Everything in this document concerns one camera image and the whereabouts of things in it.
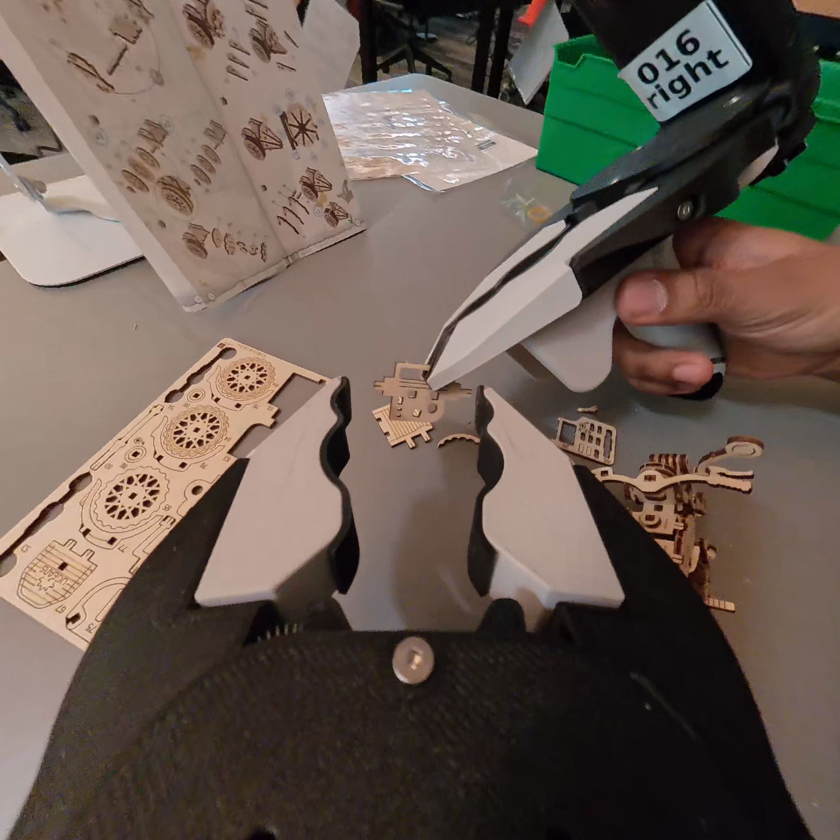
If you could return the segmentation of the wooden puzzle piece with windows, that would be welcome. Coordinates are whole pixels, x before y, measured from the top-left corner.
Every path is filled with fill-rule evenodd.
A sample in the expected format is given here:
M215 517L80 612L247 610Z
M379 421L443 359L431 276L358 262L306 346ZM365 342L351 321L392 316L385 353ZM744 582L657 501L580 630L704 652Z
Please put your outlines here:
M615 463L617 429L593 416L559 417L554 444L564 452L600 466Z

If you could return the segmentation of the grey desk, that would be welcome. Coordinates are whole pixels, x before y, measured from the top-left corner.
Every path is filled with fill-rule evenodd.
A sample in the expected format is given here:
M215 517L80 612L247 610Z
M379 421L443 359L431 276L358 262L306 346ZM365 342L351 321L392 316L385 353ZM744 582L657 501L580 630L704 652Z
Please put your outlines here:
M352 388L350 490L361 562L343 608L356 628L459 629L482 602L466 546L480 479L476 447L437 441L471 425L459 400L432 443L390 448L373 383L424 361L440 326L571 186L532 163L426 192L395 178L351 185L367 228L219 307L187 313L146 262L75 287L41 289L2 264L2 533L230 338ZM612 376L592 395L533 378L503 356L461 380L495 388L544 434L596 405L617 428L616 470L652 453L693 459L730 436L763 441L748 496L707 493L717 546L717 618L761 708L814 837L838 838L838 385L728 378L709 402L638 395Z

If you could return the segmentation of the tabbed wooden puzzle piece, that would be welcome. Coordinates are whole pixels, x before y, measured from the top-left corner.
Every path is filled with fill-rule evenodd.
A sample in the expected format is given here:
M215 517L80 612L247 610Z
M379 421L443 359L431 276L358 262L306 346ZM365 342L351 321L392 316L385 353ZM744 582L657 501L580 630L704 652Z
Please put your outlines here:
M437 390L432 388L427 381L431 368L430 364L396 363L393 375L374 382L374 388L390 399L391 420L435 424L450 403L472 396L469 388L457 382Z

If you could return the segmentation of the model instruction booklet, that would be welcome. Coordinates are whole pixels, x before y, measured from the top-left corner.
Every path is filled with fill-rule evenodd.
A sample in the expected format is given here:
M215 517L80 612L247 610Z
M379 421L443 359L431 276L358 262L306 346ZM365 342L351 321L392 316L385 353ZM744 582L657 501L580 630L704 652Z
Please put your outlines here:
M364 230L297 2L1 7L2 61L185 310Z

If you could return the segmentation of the wooden mechanical model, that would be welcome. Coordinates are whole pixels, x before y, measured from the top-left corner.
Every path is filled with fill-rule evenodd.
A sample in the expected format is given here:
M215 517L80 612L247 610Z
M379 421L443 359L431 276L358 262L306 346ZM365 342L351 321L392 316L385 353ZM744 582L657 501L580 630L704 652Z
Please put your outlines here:
M722 449L711 451L692 465L687 455L652 454L636 477L597 467L593 475L603 484L623 488L632 517L677 565L695 592L711 610L735 613L736 605L711 593L711 562L717 548L700 536L698 523L707 513L699 487L732 490L748 495L754 472L723 466L726 459L757 459L764 443L758 438L732 436Z

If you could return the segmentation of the black office chair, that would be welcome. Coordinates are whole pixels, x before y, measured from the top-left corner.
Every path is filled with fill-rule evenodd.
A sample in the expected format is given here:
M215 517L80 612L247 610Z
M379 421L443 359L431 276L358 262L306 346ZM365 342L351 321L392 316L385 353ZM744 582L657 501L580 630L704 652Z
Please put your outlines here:
M453 71L424 47L429 21L445 16L444 5L426 1L359 2L363 83L377 81L380 72L388 73L401 62L410 75L417 73L420 63L426 75L437 73L452 82Z

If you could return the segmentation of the wooden puzzle sheet with wheels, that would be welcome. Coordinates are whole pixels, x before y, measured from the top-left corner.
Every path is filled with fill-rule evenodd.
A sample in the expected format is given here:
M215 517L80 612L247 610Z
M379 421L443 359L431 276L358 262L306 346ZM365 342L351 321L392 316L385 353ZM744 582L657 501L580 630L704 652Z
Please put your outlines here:
M221 340L2 537L2 603L85 649L148 556L232 466L294 377L328 378Z

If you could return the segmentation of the small clear parts bag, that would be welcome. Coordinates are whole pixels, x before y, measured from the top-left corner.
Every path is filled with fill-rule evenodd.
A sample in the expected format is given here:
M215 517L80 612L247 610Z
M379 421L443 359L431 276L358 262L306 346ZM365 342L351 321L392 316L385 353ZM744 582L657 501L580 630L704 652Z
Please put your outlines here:
M553 214L549 207L541 204L535 197L519 192L505 196L500 204L524 226L537 227L545 224Z

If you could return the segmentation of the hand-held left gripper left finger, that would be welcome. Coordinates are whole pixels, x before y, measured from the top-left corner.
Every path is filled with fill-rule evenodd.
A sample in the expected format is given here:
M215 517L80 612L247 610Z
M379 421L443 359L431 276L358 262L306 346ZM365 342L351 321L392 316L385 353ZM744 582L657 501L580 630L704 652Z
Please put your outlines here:
M311 607L347 594L360 563L350 493L347 377L335 377L259 444L216 539L200 606Z

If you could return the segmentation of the clear plastic bag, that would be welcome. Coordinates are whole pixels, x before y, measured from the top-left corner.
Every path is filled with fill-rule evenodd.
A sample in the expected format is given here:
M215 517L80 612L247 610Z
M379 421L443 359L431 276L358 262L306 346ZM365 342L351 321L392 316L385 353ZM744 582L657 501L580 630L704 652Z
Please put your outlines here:
M537 155L425 91L357 87L327 94L323 102L353 182L402 177L444 193Z

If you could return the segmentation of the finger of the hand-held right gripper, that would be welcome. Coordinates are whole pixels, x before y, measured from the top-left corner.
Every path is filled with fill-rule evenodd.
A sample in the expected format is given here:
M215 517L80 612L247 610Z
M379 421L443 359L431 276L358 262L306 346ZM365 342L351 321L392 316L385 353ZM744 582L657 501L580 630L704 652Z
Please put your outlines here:
M432 367L435 368L443 354L456 325L476 308L483 305L486 298L495 295L499 288L519 277L545 257L560 242L570 226L567 217L550 217L528 236L519 247L512 251L493 269L471 292L441 328L432 348Z
M577 309L606 281L585 273L584 261L597 240L621 229L657 187L624 196L592 214L569 203L552 217L567 217L570 226L560 242L533 267L498 289L460 320L427 381L434 389L454 383L515 345L531 338ZM432 366L432 350L426 364Z

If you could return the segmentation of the striped wooden puzzle piece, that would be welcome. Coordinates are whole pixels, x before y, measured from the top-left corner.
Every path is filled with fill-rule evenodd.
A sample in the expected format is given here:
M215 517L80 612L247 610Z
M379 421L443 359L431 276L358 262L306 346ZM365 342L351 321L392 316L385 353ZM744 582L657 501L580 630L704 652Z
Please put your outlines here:
M392 420L389 406L374 409L372 416L392 448L405 444L410 449L414 449L418 438L425 443L431 441L431 432L434 428L431 423Z

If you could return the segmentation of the green plastic bin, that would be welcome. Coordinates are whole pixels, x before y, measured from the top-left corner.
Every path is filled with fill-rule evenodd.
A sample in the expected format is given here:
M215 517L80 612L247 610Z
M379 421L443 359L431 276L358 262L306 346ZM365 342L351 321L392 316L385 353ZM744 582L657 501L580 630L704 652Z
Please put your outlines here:
M820 60L816 123L786 170L746 188L719 213L828 240L839 225L839 65ZM555 46L536 166L580 185L654 136L657 123L593 35Z

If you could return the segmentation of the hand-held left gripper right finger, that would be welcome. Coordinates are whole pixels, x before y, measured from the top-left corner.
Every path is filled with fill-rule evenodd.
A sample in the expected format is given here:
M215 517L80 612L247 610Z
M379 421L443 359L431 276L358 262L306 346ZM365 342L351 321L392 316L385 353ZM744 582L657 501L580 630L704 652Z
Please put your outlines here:
M538 631L562 603L617 608L624 589L572 462L494 389L476 395L483 487L469 535L469 580L513 602Z

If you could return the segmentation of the person's right hand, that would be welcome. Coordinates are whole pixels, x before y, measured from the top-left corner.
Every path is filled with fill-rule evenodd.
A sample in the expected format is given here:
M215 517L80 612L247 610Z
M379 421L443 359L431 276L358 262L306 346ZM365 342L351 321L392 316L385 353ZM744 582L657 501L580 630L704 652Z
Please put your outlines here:
M728 373L839 381L839 250L783 230L711 217L673 237L678 268L623 279L613 365L640 392L688 395L713 376L699 352L667 350L628 327L713 324Z

